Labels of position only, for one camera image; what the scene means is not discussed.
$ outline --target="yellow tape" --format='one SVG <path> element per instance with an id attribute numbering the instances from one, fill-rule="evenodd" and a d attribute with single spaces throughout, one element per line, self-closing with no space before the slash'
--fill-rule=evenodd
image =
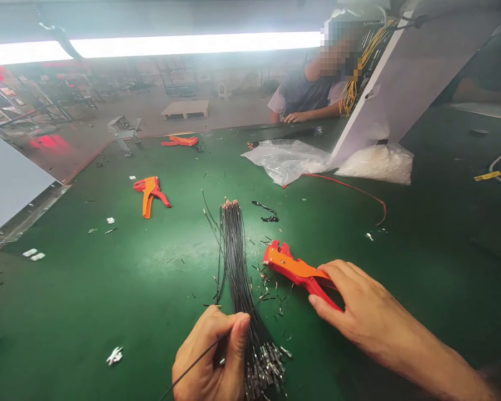
<path id="1" fill-rule="evenodd" d="M 474 179 L 475 179 L 475 181 L 482 181 L 482 180 L 485 180 L 485 179 L 490 179 L 490 178 L 498 177 L 500 175 L 501 175 L 501 172 L 500 171 L 496 171 L 496 172 L 493 172 L 493 173 L 479 175 L 478 177 L 475 177 Z"/>

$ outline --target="fluorescent light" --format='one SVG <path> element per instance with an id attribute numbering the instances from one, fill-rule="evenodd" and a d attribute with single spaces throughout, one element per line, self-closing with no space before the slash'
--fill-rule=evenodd
<path id="1" fill-rule="evenodd" d="M 226 35 L 157 36 L 71 40 L 85 58 L 164 56 L 287 50 L 319 47 L 320 32 L 231 33 Z M 0 45 L 0 65 L 71 60 L 56 41 Z"/>
<path id="2" fill-rule="evenodd" d="M 56 41 L 0 45 L 0 65 L 70 59 L 72 57 Z"/>
<path id="3" fill-rule="evenodd" d="M 71 40 L 85 58 L 163 56 L 319 47 L 320 32 L 231 33 Z"/>

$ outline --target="white board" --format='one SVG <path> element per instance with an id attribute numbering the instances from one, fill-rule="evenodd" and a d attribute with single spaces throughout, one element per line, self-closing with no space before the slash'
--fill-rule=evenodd
<path id="1" fill-rule="evenodd" d="M 0 139 L 0 227 L 55 178 Z"/>
<path id="2" fill-rule="evenodd" d="M 430 1 L 411 5 L 404 16 L 444 17 L 394 33 L 332 151 L 330 167 L 375 144 L 379 131 L 389 130 L 390 141 L 399 141 L 501 24 L 495 10 L 469 7 L 446 14 Z M 376 95 L 365 100 L 372 89 Z"/>

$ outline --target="plastic bag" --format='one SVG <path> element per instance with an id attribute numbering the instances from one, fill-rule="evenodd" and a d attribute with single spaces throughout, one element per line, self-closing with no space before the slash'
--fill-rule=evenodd
<path id="1" fill-rule="evenodd" d="M 241 156 L 263 166 L 274 183 L 281 186 L 295 181 L 301 174 L 330 170 L 327 167 L 330 153 L 296 139 L 266 140 Z"/>
<path id="2" fill-rule="evenodd" d="M 354 152 L 334 174 L 410 185 L 413 161 L 399 144 L 374 145 Z"/>

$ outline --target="wooden pallet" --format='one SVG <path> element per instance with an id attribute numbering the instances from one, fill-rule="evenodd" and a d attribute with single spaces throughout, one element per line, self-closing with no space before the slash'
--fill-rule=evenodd
<path id="1" fill-rule="evenodd" d="M 171 116 L 182 114 L 187 120 L 189 114 L 202 113 L 204 118 L 208 117 L 210 112 L 209 100 L 191 100 L 186 102 L 172 102 L 163 112 L 163 118 L 166 120 Z"/>

